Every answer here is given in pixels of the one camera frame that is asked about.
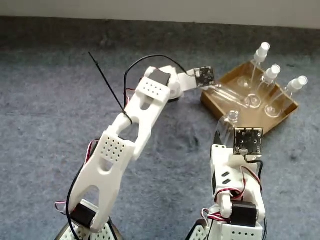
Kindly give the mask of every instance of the cardboard box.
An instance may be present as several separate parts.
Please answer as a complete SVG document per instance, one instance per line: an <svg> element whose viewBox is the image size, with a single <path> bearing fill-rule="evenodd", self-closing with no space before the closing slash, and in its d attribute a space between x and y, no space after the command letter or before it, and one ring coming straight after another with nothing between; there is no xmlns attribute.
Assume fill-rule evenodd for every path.
<svg viewBox="0 0 320 240"><path fill-rule="evenodd" d="M250 93L250 90L247 87L239 86L238 82L241 80L250 81L253 70L254 65L251 62L246 62L228 72L218 83L223 84L237 94L245 97ZM254 76L259 77L264 72L263 69L257 67ZM202 92L201 102L213 113L217 120L230 110L238 110L240 113L240 122L237 127L263 128L263 133L266 134L287 119L287 117L298 108L298 104L285 94L285 97L290 101L289 107L277 118L268 117L265 113L265 106L270 102L271 96L278 89L281 90L281 87L276 84L266 101L264 101L259 108L245 108L234 102L225 101L225 99L220 98L216 94L212 94L212 90Z"/></svg>

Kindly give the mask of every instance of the black wire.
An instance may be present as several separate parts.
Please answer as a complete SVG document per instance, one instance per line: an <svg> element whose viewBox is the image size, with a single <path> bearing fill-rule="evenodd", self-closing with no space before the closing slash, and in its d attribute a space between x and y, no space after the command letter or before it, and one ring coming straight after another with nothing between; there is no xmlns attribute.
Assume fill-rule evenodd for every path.
<svg viewBox="0 0 320 240"><path fill-rule="evenodd" d="M268 223L267 223L267 218L264 217L264 232L263 232L263 237L262 240L266 240L267 239L267 234L268 234Z"/></svg>
<svg viewBox="0 0 320 240"><path fill-rule="evenodd" d="M247 157L245 156L244 157L245 161L249 164L257 164L257 163L260 163L260 167L259 167L259 171L258 171L258 177L261 181L261 175L262 175L262 169L264 167L264 162L262 160L252 160L252 161L247 161ZM262 240L266 240L267 239L267 234L268 234L268 223L267 223L267 217L265 216L264 217L264 220L263 220L263 223L264 223L264 231L263 231L263 237L262 237Z"/></svg>
<svg viewBox="0 0 320 240"><path fill-rule="evenodd" d="M85 165L85 164L83 164L83 165L80 167L80 169L79 169L79 171L77 172L75 178L73 179L73 181L72 181L72 183L71 183L71 186L70 186L70 189L69 189L69 192L68 192L68 195L67 195L67 197L66 197L66 203L65 203L65 214L66 214L66 218L67 218L67 220L68 220L69 227L70 227L70 229L71 229L71 232L72 232L75 240L80 240L80 238L78 237L78 235L77 235L74 227L72 226L72 221L71 221L71 217L70 217L70 213L69 213L69 201L70 201L70 196L71 196L72 189L74 188L75 183L76 183L76 181L77 181L77 179L78 179L78 177L79 177L79 174L80 174L82 168L84 167L84 165Z"/></svg>
<svg viewBox="0 0 320 240"><path fill-rule="evenodd" d="M175 63L185 74L187 74L187 71L175 60L173 60L172 58L165 56L165 55L161 55L161 54L153 54L153 55L148 55L148 56L144 56L142 58L140 58L138 61L136 61L135 63L133 63L127 71L125 71L124 74L124 78L123 78L123 94L124 94L124 107L126 107L127 105L127 75L129 73L129 71L138 63L142 62L143 60L146 59L150 59L150 58L155 58L155 57L162 57L162 58L166 58L169 59L171 62Z"/></svg>
<svg viewBox="0 0 320 240"><path fill-rule="evenodd" d="M261 181L261 174L262 174L262 169L264 168L264 162L262 160L248 161L246 156L244 157L244 159L248 164L260 164L259 171L258 171L258 177L259 177L259 179Z"/></svg>
<svg viewBox="0 0 320 240"><path fill-rule="evenodd" d="M111 91L111 93L113 94L113 96L114 96L114 98L115 98L115 100L117 101L117 103L119 104L119 106L120 106L120 108L121 108L121 110L122 110L122 113L130 120L130 122L131 122L131 124L133 124L133 122L132 122L132 120L131 120L131 118L128 116L128 114L126 113L126 111L125 111L125 109L124 109L124 107L122 107L122 105L121 105L121 103L120 103L120 101L119 101L119 99L117 98L117 96L116 96L116 94L115 94L115 92L114 92L114 90L112 89L112 87L110 86L110 84L109 84L109 82L108 82L108 80L107 80L107 78L106 78L106 76L104 75L104 73L102 72L102 70L101 70L101 68L100 68L100 66L99 66L99 63L95 60L95 58L92 56L92 54L91 54L91 52L88 52L89 53L89 55L90 55L90 57L92 58L92 60L94 61L94 63L95 63L95 65L96 65L96 67L98 68L98 70L99 70L99 72L100 72L100 74L101 74L101 76L103 77L103 79L104 79L104 81L105 81L105 83L107 84L107 86L109 87L109 89L110 89L110 91Z"/></svg>
<svg viewBox="0 0 320 240"><path fill-rule="evenodd" d="M210 232L211 232L211 229L212 229L213 225L214 225L214 220L212 220L212 222L211 222L210 230L209 230L209 233L208 233L208 236L206 237L206 239L209 239Z"/></svg>

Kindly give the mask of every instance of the floor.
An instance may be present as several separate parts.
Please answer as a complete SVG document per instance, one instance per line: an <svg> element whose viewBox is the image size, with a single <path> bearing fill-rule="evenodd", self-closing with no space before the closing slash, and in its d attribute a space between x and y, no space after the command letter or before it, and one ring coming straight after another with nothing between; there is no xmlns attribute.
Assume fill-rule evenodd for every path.
<svg viewBox="0 0 320 240"><path fill-rule="evenodd" d="M54 202L66 198L89 141L120 112L88 51L122 100L124 72L140 57L159 53L186 69L213 66L218 79L264 41L271 45L265 66L281 66L280 84L309 78L295 97L298 111L263 139L268 239L318 239L320 30L10 17L0 18L0 29L1 239L55 238L66 218ZM148 66L168 64L141 63L128 87ZM168 104L140 159L128 166L111 215L125 239L184 239L212 205L217 121L200 95L192 90ZM97 200L94 192L88 198Z"/></svg>

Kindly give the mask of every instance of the white cap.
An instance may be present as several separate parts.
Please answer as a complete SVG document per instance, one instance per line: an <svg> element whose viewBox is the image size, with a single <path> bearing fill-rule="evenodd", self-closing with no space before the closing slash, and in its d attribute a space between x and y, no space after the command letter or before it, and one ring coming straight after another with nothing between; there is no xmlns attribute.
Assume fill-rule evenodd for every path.
<svg viewBox="0 0 320 240"><path fill-rule="evenodd" d="M271 84L280 73L281 68L279 65L272 65L272 67L268 68L263 74L263 81L267 84Z"/></svg>
<svg viewBox="0 0 320 240"><path fill-rule="evenodd" d="M307 85L308 78L306 76L300 76L296 79L293 79L286 86L288 91L291 93L295 93L303 88L304 85Z"/></svg>
<svg viewBox="0 0 320 240"><path fill-rule="evenodd" d="M261 43L260 48L255 52L254 60L259 64L266 60L268 51L270 49L270 44L267 42Z"/></svg>

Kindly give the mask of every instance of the robotic arm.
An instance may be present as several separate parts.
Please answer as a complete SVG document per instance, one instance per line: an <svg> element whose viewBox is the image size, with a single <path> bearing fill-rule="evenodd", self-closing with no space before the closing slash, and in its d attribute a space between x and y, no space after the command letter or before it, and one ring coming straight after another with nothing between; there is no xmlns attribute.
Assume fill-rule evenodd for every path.
<svg viewBox="0 0 320 240"><path fill-rule="evenodd" d="M260 178L255 174L261 162L257 158L261 156L262 134L262 128L235 128L233 148L215 138L210 156L215 205L204 208L205 221L196 222L187 240L265 239L260 222L266 210Z"/></svg>
<svg viewBox="0 0 320 240"><path fill-rule="evenodd" d="M151 137L155 122L169 100L180 98L185 91L214 84L211 67L191 69L180 74L172 66L147 69L125 107L126 114L119 114L103 132L70 192L68 212L74 223L72 227L80 239L87 240L91 237L91 240L100 240L105 236L110 240L121 239L110 220L110 214L129 162L140 157ZM131 123L139 125L135 142L120 137L121 132L130 127ZM196 223L187 239L262 239L263 228L259 222L265 218L265 207L261 184L254 173L257 164L248 161L254 154L243 148L243 141L247 140L238 138L238 143L242 143L239 149L227 148L220 142L212 145L210 167L212 193L216 204L207 210L206 224ZM99 190L98 206L83 199L91 186ZM66 228L56 239L75 238Z"/></svg>
<svg viewBox="0 0 320 240"><path fill-rule="evenodd" d="M139 158L168 100L180 98L187 90L211 84L214 84L211 67L192 69L187 74L177 74L172 66L148 68L125 107L126 114L119 114L103 132L70 193L68 211L71 219L89 230L88 235L99 233L109 221L123 174L130 160ZM148 109L142 110L143 105L148 105ZM131 121L139 124L135 142L120 137ZM98 207L83 200L91 186L99 190Z"/></svg>

